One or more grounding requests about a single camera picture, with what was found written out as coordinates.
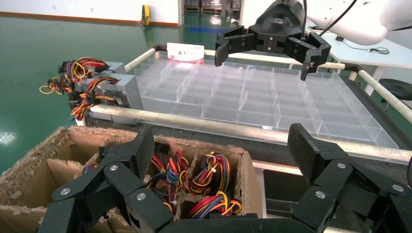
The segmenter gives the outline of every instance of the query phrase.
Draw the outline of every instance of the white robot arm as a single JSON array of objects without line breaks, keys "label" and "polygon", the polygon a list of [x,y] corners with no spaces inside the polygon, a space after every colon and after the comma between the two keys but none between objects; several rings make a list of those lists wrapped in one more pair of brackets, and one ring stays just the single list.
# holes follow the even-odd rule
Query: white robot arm
[{"label": "white robot arm", "polygon": [[[320,28],[326,28],[351,3],[352,0],[307,0],[308,18]],[[388,31],[412,26],[412,0],[364,3],[358,0],[330,31],[360,45],[373,45],[383,40]]]}]

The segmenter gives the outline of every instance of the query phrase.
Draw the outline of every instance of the cardboard box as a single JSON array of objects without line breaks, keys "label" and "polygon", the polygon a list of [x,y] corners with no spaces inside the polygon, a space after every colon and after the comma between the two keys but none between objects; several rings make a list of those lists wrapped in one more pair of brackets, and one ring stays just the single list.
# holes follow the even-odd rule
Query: cardboard box
[{"label": "cardboard box", "polygon": [[[55,189],[82,175],[88,161],[97,161],[100,146],[113,146],[129,142],[137,133],[124,130],[72,126],[60,128],[40,143],[0,177],[0,229],[2,233],[34,232],[46,208],[52,202]],[[247,151],[236,146],[222,146],[155,136],[155,141],[171,147],[169,155],[181,149],[190,162],[189,176],[199,169],[203,155],[212,151],[228,158],[234,182],[234,198],[242,202],[241,215],[257,213],[262,217],[260,187]],[[154,175],[151,165],[145,181]],[[174,219],[186,218],[187,213],[204,197],[193,196],[185,190],[178,193]],[[101,218],[95,232],[133,232],[118,210],[108,211],[108,219]]]}]

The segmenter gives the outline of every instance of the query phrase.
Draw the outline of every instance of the black chair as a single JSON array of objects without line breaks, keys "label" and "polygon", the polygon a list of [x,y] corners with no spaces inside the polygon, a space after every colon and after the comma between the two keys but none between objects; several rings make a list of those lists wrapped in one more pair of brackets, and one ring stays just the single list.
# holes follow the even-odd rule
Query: black chair
[{"label": "black chair", "polygon": [[[394,96],[400,100],[412,100],[412,84],[395,79],[381,79],[379,83],[390,91]],[[386,104],[384,110],[389,107],[389,103]]]}]

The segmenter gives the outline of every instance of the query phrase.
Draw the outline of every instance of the acrylic compartment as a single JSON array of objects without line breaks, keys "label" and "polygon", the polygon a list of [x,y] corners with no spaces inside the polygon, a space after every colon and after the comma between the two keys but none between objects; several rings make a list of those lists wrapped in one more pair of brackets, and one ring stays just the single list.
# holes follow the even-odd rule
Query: acrylic compartment
[{"label": "acrylic compartment", "polygon": [[338,74],[152,56],[135,69],[144,109],[398,148]]}]

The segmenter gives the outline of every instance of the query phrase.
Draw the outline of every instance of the cable bundle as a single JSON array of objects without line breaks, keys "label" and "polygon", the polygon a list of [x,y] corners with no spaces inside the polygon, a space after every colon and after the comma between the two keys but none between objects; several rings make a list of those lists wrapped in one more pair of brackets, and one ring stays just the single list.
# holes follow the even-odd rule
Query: cable bundle
[{"label": "cable bundle", "polygon": [[89,171],[97,168],[98,166],[99,166],[99,164],[98,164],[98,163],[95,163],[95,162],[87,163],[87,164],[85,165],[85,167],[83,168],[83,174],[88,173]]},{"label": "cable bundle", "polygon": [[216,196],[208,197],[199,202],[190,212],[189,217],[203,219],[212,211],[220,212],[222,215],[237,214],[242,210],[240,201],[230,200],[228,195],[219,191]]},{"label": "cable bundle", "polygon": [[[168,206],[173,213],[175,213],[177,204],[176,197],[177,192],[179,191],[178,184],[167,182],[158,183],[161,179],[165,179],[167,174],[168,172],[166,171],[157,173],[149,180],[149,182],[147,182],[146,188],[152,190],[155,194],[160,195],[163,199],[163,203]],[[160,191],[165,188],[167,189],[167,194]]]},{"label": "cable bundle", "polygon": [[207,154],[206,157],[206,167],[190,183],[188,190],[192,194],[206,196],[211,191],[209,185],[217,167],[221,172],[218,191],[226,191],[229,186],[230,164],[226,157],[219,153]]},{"label": "cable bundle", "polygon": [[[211,191],[211,182],[213,174],[220,170],[220,182],[218,194],[201,201],[190,212],[192,218],[204,218],[212,211],[221,212],[222,215],[236,214],[241,210],[241,203],[238,200],[230,200],[224,192],[228,189],[230,182],[230,163],[223,155],[211,153],[206,155],[205,168],[192,180],[187,176],[189,162],[182,156],[182,150],[179,149],[176,155],[169,159],[167,170],[162,163],[161,155],[154,153],[152,163],[160,171],[154,175],[146,187],[158,193],[163,198],[163,203],[175,213],[177,192],[184,186],[189,193],[193,195],[207,195]],[[166,179],[165,182],[158,183],[160,179]],[[161,188],[167,188],[167,194],[160,192]]]},{"label": "cable bundle", "polygon": [[160,155],[158,155],[157,153],[153,154],[152,163],[156,166],[156,168],[160,172],[165,172],[166,171],[165,166],[163,165],[162,159],[161,159]]},{"label": "cable bundle", "polygon": [[186,171],[189,167],[189,161],[182,156],[182,150],[178,149],[175,156],[169,159],[167,180],[170,183],[178,183],[180,173]]},{"label": "cable bundle", "polygon": [[[56,92],[62,95],[65,91],[72,93],[75,92],[75,83],[79,83],[83,78],[92,78],[95,72],[102,72],[109,68],[105,62],[91,57],[82,57],[76,61],[63,62],[59,67],[58,72],[61,74],[59,77],[54,77],[47,81],[47,85],[40,87],[40,92],[43,94],[51,94]],[[43,91],[44,88],[48,88],[50,91]]]},{"label": "cable bundle", "polygon": [[74,115],[74,117],[77,120],[81,120],[85,112],[89,110],[91,107],[93,107],[94,105],[99,104],[101,100],[116,101],[112,97],[95,94],[94,89],[96,88],[97,85],[99,85],[102,82],[111,82],[113,84],[116,84],[118,80],[114,78],[110,78],[110,77],[97,78],[97,79],[94,79],[88,85],[85,93],[80,93],[80,92],[76,94],[72,93],[72,95],[70,96],[70,98],[72,98],[72,101],[74,102],[76,102],[77,100],[81,100],[80,105],[78,105],[77,107],[74,107],[73,110],[71,111],[71,115]]},{"label": "cable bundle", "polygon": [[82,57],[76,61],[63,62],[59,67],[59,73],[71,82],[79,83],[83,78],[92,78],[94,76],[91,69],[100,73],[108,68],[109,66],[103,61],[91,57]]},{"label": "cable bundle", "polygon": [[[45,92],[43,88],[47,87],[50,91]],[[43,85],[39,88],[39,91],[43,94],[51,94],[56,92],[59,95],[64,94],[64,92],[72,93],[74,91],[74,83],[65,82],[64,79],[59,77],[54,77],[47,81],[47,85]]]}]

